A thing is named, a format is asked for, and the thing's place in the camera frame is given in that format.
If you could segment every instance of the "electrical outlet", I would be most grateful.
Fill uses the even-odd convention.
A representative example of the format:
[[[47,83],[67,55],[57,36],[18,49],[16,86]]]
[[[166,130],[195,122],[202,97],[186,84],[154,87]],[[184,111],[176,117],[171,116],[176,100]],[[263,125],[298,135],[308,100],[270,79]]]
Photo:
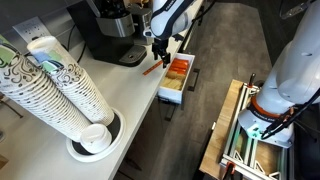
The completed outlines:
[[[36,37],[50,36],[50,32],[37,16],[15,25],[13,28],[27,43]]]

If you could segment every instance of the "cable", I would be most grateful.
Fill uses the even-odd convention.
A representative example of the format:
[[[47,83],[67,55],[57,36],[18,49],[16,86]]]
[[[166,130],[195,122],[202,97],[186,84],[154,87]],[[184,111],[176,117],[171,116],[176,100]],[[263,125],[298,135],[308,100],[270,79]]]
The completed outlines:
[[[267,129],[263,132],[261,139],[267,139],[276,133],[280,132],[282,129],[288,127],[291,123],[297,120],[297,117],[300,116],[300,114],[305,111],[309,106],[313,104],[313,102],[318,99],[320,96],[320,88],[316,91],[316,93],[311,97],[309,101],[304,103],[301,108],[298,109],[289,119],[286,121],[277,120],[274,121],[272,124],[270,124]]]
[[[28,57],[28,56],[32,56],[32,54],[30,52],[28,52],[27,54],[25,54],[24,56]]]
[[[87,47],[87,44],[84,43],[83,48],[82,48],[82,52],[81,52],[80,57],[78,58],[78,61],[77,61],[78,64],[79,64],[79,62],[80,62],[81,59],[82,59],[82,56],[83,56],[83,54],[84,54],[84,50],[86,50],[86,47]]]
[[[216,3],[216,0],[212,0],[211,4],[209,5],[209,7],[203,12],[201,13],[199,16],[195,17],[192,22],[195,22],[196,20],[201,19],[205,14],[207,14],[210,9],[213,7],[213,5]]]
[[[279,6],[279,17],[282,17],[282,5],[283,5],[283,1],[284,1],[284,0],[281,0],[280,6]]]
[[[68,45],[67,45],[67,51],[70,50],[70,41],[71,41],[71,35],[72,35],[72,32],[74,30],[74,28],[76,27],[76,25],[74,24],[70,30],[70,33],[69,33],[69,37],[68,37]]]

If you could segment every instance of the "coffee machine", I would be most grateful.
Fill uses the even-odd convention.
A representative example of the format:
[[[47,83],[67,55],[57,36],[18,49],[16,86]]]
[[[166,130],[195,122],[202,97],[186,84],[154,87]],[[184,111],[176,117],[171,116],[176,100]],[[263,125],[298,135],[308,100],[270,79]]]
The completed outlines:
[[[146,37],[143,32],[150,26],[152,10],[150,8],[141,8],[137,4],[131,4],[128,7],[128,11],[132,14],[135,29],[133,34],[134,43],[139,45],[151,45],[153,43],[153,38]]]
[[[134,45],[132,16],[123,0],[86,0],[67,9],[94,59],[133,67],[146,57],[146,48]]]

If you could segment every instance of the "metal rail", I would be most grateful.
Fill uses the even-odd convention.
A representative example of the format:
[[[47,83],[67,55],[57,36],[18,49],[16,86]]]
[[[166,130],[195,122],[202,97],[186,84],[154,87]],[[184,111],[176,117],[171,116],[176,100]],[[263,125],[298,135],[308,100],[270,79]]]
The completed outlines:
[[[243,140],[246,143],[244,146],[244,158],[238,157],[239,153],[235,150],[238,137],[241,133],[241,126],[238,123],[238,115],[240,110],[246,108],[249,97],[259,92],[258,87],[249,88],[246,83],[243,84],[240,99],[237,104],[236,112],[232,120],[231,129],[229,132],[224,154],[222,156],[220,164],[226,166],[228,161],[232,161],[236,164],[235,170],[243,174],[247,179],[261,179],[261,180],[291,180],[294,179],[294,162],[293,162],[293,148],[282,148],[278,158],[278,171],[265,174],[263,167],[256,160],[257,146],[259,141],[247,137]]]

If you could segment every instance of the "drawer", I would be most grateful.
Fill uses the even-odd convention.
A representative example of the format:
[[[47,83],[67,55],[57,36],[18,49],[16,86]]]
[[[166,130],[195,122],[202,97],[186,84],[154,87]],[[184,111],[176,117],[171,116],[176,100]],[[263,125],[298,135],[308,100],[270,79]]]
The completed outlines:
[[[183,99],[182,98],[183,92],[186,89],[186,83],[188,82],[188,78],[189,78],[189,75],[190,75],[190,72],[192,69],[192,65],[193,65],[195,56],[189,55],[189,54],[176,53],[174,58],[184,59],[184,60],[189,61],[189,67],[188,67],[186,79],[184,80],[184,83],[183,83],[181,90],[176,90],[176,89],[171,89],[171,88],[160,86],[160,88],[158,90],[158,97],[166,99],[172,103],[181,104],[182,99]]]

